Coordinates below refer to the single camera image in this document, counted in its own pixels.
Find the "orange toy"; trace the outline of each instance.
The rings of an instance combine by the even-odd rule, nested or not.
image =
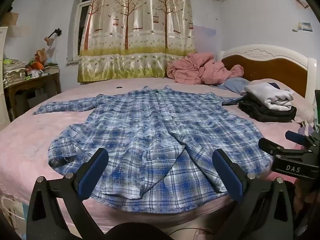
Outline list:
[[[31,68],[44,70],[44,66],[40,62],[37,62],[37,61],[35,61],[34,63],[31,64]]]

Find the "blue gripper pad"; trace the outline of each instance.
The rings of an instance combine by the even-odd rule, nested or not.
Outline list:
[[[232,164],[235,163],[231,162],[223,150],[218,149],[212,154],[212,164],[226,186],[231,198],[240,202],[243,197],[244,187],[238,176],[234,173],[233,168],[231,168]]]
[[[108,161],[109,155],[107,150],[99,148],[87,163],[82,164],[82,166],[86,165],[87,171],[78,183],[77,192],[81,201],[90,197],[106,166],[108,165]]]
[[[300,145],[306,145],[306,137],[304,135],[301,135],[292,131],[287,131],[285,133],[285,138],[294,143],[297,143]]]

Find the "printed tree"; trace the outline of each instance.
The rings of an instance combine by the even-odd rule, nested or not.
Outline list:
[[[180,0],[154,0],[153,9],[164,13],[165,48],[168,48],[168,14],[179,11]]]
[[[107,0],[91,0],[91,3],[89,4],[89,8],[88,8],[89,19],[88,19],[87,28],[85,31],[84,50],[88,50],[89,31],[90,31],[90,23],[91,23],[92,15],[102,10],[102,8],[106,4],[106,1]]]
[[[115,0],[115,2],[118,4],[118,9],[116,9],[116,13],[126,16],[124,40],[125,50],[128,50],[129,48],[129,15],[132,14],[134,11],[139,10],[144,4],[146,4],[146,2],[144,3],[143,1],[144,0]]]
[[[191,8],[191,1],[190,0],[186,0],[186,5],[188,8],[188,16],[189,16],[189,22],[192,23],[192,8]]]

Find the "bed headboard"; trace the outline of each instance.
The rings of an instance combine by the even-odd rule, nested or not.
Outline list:
[[[240,64],[244,78],[252,81],[263,78],[278,80],[313,104],[316,89],[317,61],[291,49],[274,45],[246,45],[218,54],[230,70]]]

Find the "black folded clothes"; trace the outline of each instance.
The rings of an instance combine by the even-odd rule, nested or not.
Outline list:
[[[253,94],[247,92],[242,98],[230,102],[222,102],[223,106],[239,104],[239,108],[252,119],[259,122],[291,122],[296,117],[297,108],[291,106],[289,111],[276,111],[267,108]]]

